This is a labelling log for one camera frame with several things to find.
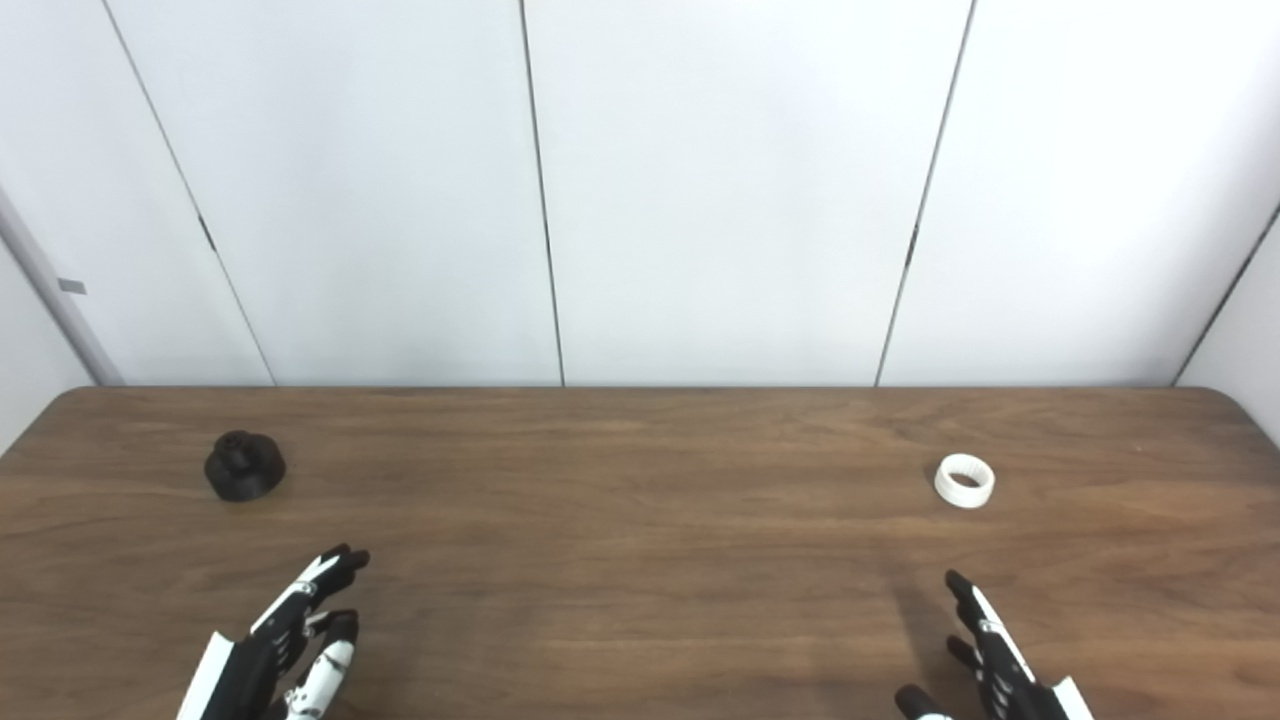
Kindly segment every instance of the wood grain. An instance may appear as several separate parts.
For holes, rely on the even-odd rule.
[[[214,438],[289,474],[216,501]],[[987,507],[927,483],[998,474]],[[1097,717],[1275,717],[1280,454],[1197,389],[106,389],[0,459],[0,712],[173,717],[347,541],[361,647],[333,720],[960,717],[956,568]]]

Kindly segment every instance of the white wall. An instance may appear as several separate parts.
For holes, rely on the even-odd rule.
[[[49,402],[93,384],[67,338],[0,241],[0,452]]]
[[[559,384],[516,0],[110,0],[283,384]]]
[[[870,384],[968,0],[527,3],[568,384]]]
[[[0,215],[105,382],[270,382],[101,3],[0,0]]]
[[[1280,443],[1280,229],[1276,225],[1178,384],[1225,392]]]
[[[980,0],[882,382],[1172,382],[1276,128],[1280,3]]]

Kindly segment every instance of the white ring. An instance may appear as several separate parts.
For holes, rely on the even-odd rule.
[[[951,475],[973,478],[978,487],[960,484]],[[982,507],[991,498],[991,491],[996,489],[996,473],[980,459],[957,452],[942,459],[938,473],[933,475],[933,488],[956,507]]]

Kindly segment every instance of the robotic hand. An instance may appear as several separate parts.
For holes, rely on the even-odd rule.
[[[1071,678],[1053,687],[1036,682],[1023,653],[977,585],[955,570],[947,570],[946,582],[956,596],[956,614],[977,646],[951,635],[947,651],[973,671],[991,720],[1093,720]],[[918,685],[902,687],[893,700],[909,720],[951,720]]]
[[[355,610],[316,612],[330,594],[356,579],[369,552],[346,544],[307,565],[298,579],[232,642],[219,633],[196,667],[178,720],[319,720],[333,701],[356,651],[360,623]],[[324,641],[298,685],[273,701],[275,683],[302,657],[319,633]]]

